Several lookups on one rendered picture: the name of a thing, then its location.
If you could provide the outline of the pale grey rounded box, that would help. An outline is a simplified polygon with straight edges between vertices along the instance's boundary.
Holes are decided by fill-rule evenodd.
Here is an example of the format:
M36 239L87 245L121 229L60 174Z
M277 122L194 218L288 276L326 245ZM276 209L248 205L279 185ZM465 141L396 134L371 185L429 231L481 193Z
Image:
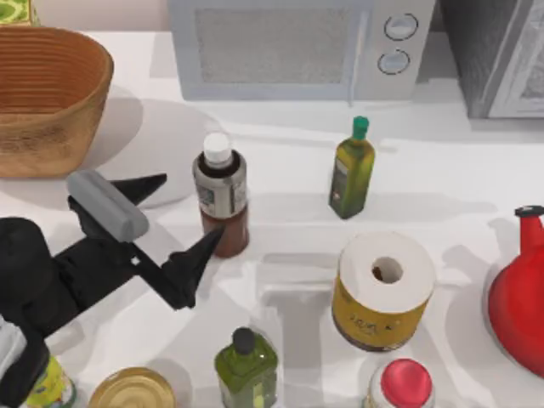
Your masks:
M71 173L66 184L71 208L82 225L92 223L119 242L135 241L148 232L148 218L96 171Z

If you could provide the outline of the brown bottle with white cap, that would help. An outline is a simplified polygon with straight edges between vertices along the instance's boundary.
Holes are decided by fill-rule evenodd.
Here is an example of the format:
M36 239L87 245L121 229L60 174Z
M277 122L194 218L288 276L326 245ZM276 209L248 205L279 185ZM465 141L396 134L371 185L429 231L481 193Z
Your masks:
M214 254L239 255L249 243L246 159L225 133L210 133L193 161L192 173L203 230L224 228Z

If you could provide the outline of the green bottle with black cap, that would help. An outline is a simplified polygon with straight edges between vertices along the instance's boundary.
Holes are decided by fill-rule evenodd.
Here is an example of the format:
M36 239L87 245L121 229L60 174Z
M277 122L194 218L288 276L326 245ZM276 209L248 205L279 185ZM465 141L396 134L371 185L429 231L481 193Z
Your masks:
M234 330L231 343L214 359L224 408L272 408L278 363L263 335L246 326Z

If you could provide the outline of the brown woven basket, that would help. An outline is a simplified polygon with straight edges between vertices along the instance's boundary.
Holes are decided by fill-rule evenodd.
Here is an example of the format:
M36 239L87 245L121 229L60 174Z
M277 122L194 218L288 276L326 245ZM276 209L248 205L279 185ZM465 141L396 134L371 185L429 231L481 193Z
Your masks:
M76 170L98 130L113 72L111 54L82 33L0 28L0 178Z

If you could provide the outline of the gold tin can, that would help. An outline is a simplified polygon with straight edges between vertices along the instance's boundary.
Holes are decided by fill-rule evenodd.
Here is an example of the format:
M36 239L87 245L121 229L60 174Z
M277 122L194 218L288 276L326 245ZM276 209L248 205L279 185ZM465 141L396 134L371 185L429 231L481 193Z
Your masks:
M108 376L94 390L88 408L177 408L177 400L160 373L129 367Z

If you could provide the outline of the yellow and green can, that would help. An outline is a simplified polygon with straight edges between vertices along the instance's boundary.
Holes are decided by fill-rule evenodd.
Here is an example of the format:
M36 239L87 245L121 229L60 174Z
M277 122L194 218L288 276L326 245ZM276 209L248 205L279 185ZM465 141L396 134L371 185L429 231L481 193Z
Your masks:
M52 355L20 408L72 408L77 399L73 381Z

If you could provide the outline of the pale microwave oven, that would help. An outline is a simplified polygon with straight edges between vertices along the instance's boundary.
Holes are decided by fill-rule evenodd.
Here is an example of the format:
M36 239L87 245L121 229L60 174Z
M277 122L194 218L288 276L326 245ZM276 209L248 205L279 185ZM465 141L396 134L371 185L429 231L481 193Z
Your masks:
M168 0L173 48L187 100L343 100L360 15L368 13L355 101L409 99L436 0ZM418 29L392 41L391 16L410 13ZM399 75L377 68L382 54L406 51Z

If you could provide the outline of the yellow can with white top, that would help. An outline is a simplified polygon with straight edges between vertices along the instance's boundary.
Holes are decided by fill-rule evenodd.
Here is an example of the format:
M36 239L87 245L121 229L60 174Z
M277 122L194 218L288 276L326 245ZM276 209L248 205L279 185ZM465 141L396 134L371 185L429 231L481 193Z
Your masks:
M357 235L337 262L333 322L360 349L397 349L417 330L435 282L433 261L417 241L392 231Z

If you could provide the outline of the green patterned box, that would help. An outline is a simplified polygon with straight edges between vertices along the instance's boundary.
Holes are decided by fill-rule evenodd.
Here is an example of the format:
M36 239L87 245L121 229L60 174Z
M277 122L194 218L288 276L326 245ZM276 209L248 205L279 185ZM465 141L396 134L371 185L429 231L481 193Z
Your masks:
M39 25L33 0L0 0L0 27Z

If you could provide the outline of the jar with red lid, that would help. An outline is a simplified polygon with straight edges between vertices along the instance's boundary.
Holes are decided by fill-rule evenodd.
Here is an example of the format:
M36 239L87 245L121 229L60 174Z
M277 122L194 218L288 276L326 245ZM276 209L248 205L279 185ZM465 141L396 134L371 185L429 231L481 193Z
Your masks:
M415 360L387 361L373 372L361 408L435 408L433 379Z

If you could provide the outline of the round microwave knob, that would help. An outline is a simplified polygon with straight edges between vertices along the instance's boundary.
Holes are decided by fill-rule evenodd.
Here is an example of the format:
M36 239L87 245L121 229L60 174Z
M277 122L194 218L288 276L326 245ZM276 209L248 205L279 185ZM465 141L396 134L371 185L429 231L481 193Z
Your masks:
M397 48L390 53L382 54L377 61L377 68L384 75L395 76L404 72L410 64L410 55Z
M384 33L392 41L404 41L416 33L418 26L418 19L413 14L399 14L387 19Z

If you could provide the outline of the red jug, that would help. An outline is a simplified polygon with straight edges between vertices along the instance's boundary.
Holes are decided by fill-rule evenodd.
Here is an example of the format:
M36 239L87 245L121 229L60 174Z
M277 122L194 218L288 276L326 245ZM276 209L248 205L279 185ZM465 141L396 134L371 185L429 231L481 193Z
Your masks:
M521 366L544 378L544 206L519 207L519 255L490 285L490 326Z

